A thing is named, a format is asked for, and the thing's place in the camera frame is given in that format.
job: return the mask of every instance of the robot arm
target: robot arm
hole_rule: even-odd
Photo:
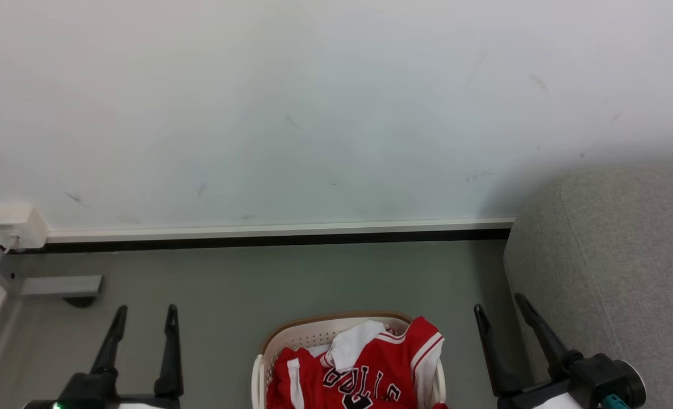
[[[184,393],[177,307],[170,305],[165,322],[165,354],[154,394],[116,393],[116,348],[124,337],[127,306],[116,311],[89,373],[75,373],[56,400],[35,400],[24,409],[180,409]]]
[[[498,409],[633,409],[645,404],[645,385],[631,365],[605,354],[584,358],[577,350],[567,349],[525,295],[516,294],[515,298],[549,361],[551,381],[521,385],[495,346],[487,314],[476,305],[475,319]]]

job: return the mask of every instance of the jersey number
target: jersey number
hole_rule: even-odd
[[[367,409],[374,404],[371,398],[358,394],[344,395],[341,403],[344,404],[345,409]]]

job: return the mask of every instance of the chicago bulls jersey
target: chicago bulls jersey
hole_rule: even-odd
[[[442,335],[424,318],[401,336],[380,325],[344,331],[315,356],[284,349],[273,368],[268,409],[431,408]]]

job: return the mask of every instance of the red fabric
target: red fabric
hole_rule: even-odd
[[[417,409],[411,364],[429,351],[425,344],[435,334],[437,328],[424,318],[412,322],[403,337],[383,332],[364,347],[352,370],[341,373],[324,368],[305,349],[286,348],[274,365],[267,409]],[[298,379],[292,379],[289,362],[298,366]],[[303,407],[292,402],[295,384]]]

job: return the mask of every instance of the teal connector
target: teal connector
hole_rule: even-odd
[[[604,409],[630,409],[622,399],[619,399],[615,394],[611,394],[604,398],[602,402]]]

